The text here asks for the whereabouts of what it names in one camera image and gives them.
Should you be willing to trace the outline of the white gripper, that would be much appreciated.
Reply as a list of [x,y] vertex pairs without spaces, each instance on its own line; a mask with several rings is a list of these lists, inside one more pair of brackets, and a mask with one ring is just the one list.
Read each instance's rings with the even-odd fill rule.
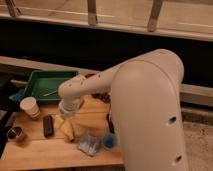
[[58,109],[63,117],[72,117],[79,109],[79,106],[80,106],[79,99],[73,101],[61,100],[58,105]]

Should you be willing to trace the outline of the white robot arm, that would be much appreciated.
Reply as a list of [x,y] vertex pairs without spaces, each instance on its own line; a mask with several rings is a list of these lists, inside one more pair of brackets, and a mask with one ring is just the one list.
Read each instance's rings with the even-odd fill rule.
[[71,115],[87,94],[111,94],[111,111],[126,171],[189,171],[180,109],[183,63],[157,49],[58,88],[59,110]]

